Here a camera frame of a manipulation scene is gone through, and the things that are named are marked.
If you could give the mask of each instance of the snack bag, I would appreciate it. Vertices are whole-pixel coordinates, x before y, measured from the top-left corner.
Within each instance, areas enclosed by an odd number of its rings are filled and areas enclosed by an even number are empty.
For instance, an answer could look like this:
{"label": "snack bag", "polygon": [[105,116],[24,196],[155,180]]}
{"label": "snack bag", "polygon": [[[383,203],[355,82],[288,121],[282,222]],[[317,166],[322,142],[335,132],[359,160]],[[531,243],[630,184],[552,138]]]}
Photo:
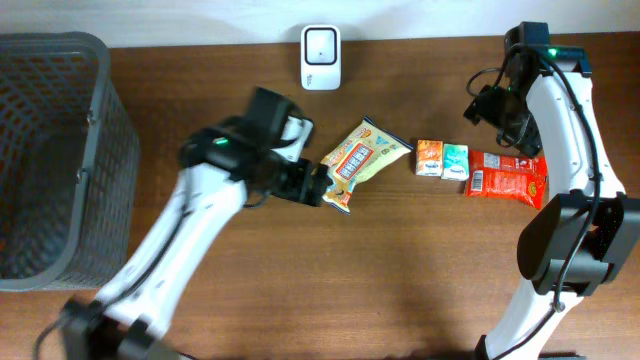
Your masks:
{"label": "snack bag", "polygon": [[444,144],[445,180],[465,181],[469,178],[469,148],[467,145]]}
{"label": "snack bag", "polygon": [[471,151],[471,180],[467,196],[515,199],[536,209],[542,208],[547,185],[547,162]]}
{"label": "snack bag", "polygon": [[322,159],[321,163],[329,166],[328,176],[333,181],[322,199],[350,214],[347,204],[353,188],[411,150],[411,145],[381,130],[365,116],[362,123]]}
{"label": "snack bag", "polygon": [[442,175],[442,141],[418,140],[416,175]]}

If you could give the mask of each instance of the white and teal package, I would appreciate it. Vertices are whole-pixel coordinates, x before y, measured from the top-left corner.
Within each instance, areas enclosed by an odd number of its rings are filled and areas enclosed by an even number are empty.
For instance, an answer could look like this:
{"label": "white and teal package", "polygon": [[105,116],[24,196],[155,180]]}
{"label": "white and teal package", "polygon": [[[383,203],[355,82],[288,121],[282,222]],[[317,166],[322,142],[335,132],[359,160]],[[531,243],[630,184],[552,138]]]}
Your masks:
{"label": "white and teal package", "polygon": [[467,145],[444,144],[442,178],[465,181],[469,178],[469,148]]}

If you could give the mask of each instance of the wooden table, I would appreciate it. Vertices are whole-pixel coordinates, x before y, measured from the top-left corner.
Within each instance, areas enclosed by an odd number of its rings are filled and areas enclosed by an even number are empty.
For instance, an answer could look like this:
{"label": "wooden table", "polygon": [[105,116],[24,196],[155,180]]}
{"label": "wooden table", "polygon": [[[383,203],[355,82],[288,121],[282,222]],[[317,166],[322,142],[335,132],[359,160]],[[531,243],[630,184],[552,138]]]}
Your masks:
{"label": "wooden table", "polygon": [[[613,168],[640,196],[640,34],[556,36],[584,46]],[[405,139],[499,148],[462,112],[475,71],[501,63],[502,38],[346,42],[343,85],[301,88],[298,44],[117,49],[112,79],[142,144],[133,252],[172,191],[190,133],[241,114],[255,85],[289,96],[316,122],[319,161],[366,114]],[[351,216],[272,198],[227,225],[189,283],[166,340],[216,359],[353,359],[473,349],[518,283],[516,244],[536,210],[467,199],[462,184],[413,175],[410,157],[358,185]],[[0,294],[0,359],[28,356],[72,293]],[[79,293],[89,299],[92,292]],[[640,247],[618,279],[572,311],[547,352],[590,359],[640,353]],[[49,340],[46,357],[60,357]]]}

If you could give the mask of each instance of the plastic crate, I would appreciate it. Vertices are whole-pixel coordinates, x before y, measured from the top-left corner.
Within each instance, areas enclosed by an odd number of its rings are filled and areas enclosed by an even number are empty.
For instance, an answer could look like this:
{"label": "plastic crate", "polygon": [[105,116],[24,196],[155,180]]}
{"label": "plastic crate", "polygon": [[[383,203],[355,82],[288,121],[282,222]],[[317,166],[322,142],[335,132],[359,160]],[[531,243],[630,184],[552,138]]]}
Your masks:
{"label": "plastic crate", "polygon": [[85,33],[0,36],[0,290],[92,288],[124,265],[140,156]]}

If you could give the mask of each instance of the white background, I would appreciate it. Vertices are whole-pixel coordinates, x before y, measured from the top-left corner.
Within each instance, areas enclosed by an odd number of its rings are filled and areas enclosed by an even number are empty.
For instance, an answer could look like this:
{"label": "white background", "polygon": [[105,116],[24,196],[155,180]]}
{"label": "white background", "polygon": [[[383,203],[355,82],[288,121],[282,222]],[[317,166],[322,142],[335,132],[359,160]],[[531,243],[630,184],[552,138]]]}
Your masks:
{"label": "white background", "polygon": [[640,30],[640,0],[0,0],[0,33],[86,31],[110,47],[294,42],[311,23],[344,40]]}

